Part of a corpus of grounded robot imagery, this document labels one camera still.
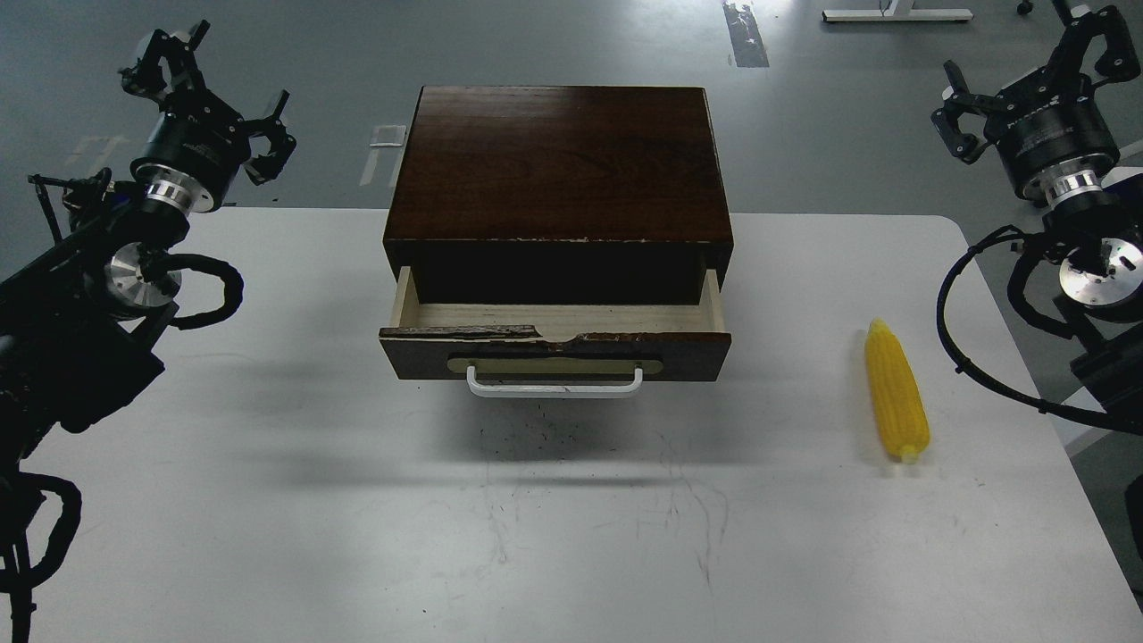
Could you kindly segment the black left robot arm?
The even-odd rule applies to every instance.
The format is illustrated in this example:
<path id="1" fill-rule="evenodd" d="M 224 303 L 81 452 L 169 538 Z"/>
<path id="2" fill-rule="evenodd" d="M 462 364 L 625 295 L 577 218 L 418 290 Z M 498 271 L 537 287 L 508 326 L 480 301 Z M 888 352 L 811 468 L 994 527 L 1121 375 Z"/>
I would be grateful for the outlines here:
<path id="1" fill-rule="evenodd" d="M 215 212 L 235 176 L 275 180 L 296 148 L 281 91 L 248 119 L 211 93 L 197 65 L 209 21 L 157 29 L 120 70 L 126 93 L 159 118 L 127 180 L 110 168 L 63 180 L 29 175 L 54 246 L 3 281 L 3 577 L 11 638 L 25 642 L 33 590 L 57 573 L 78 533 L 73 481 L 21 464 L 53 427 L 80 434 L 129 405 L 163 373 L 155 341 L 232 318 L 243 278 L 227 262 L 174 254 L 189 216 Z"/>

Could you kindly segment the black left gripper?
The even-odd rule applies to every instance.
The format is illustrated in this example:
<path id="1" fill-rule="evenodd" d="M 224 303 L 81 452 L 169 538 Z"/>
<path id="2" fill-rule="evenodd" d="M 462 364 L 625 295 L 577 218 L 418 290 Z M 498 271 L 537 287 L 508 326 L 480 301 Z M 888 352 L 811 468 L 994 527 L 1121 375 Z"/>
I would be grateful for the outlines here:
<path id="1" fill-rule="evenodd" d="M 205 86 L 195 50 L 211 29 L 198 21 L 184 34 L 163 29 L 139 40 L 134 65 L 120 69 L 127 94 L 166 101 L 146 146 L 130 164 L 131 179 L 151 182 L 179 174 L 195 180 L 193 212 L 215 212 L 241 164 L 254 186 L 275 180 L 296 150 L 296 138 L 282 121 L 290 93 L 282 89 L 270 112 L 251 121 Z M 264 154 L 251 155 L 249 140 L 265 139 Z"/>

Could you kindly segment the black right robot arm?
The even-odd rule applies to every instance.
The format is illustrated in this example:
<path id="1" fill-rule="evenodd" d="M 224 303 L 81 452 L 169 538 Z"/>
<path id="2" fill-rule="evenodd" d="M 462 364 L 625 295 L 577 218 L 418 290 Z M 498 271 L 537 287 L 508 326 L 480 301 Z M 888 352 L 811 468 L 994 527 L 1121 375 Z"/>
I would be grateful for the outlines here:
<path id="1" fill-rule="evenodd" d="M 1045 208 L 1037 233 L 1005 225 L 948 270 L 936 302 L 940 345 L 956 371 L 996 394 L 1092 428 L 1140 435 L 1140 190 L 1104 187 L 1120 150 L 1097 107 L 1097 90 L 1140 77 L 1140 55 L 1116 5 L 1096 11 L 1054 3 L 1063 33 L 1049 61 L 993 95 L 968 88 L 954 61 L 932 126 L 948 153 L 972 164 L 994 147 L 1014 195 Z M 948 330 L 956 278 L 989 248 L 1012 243 L 1017 259 L 1005 286 L 1008 304 L 1028 325 L 1084 354 L 1071 373 L 1098 402 L 1097 411 L 1062 405 L 1013 389 L 976 365 Z"/>

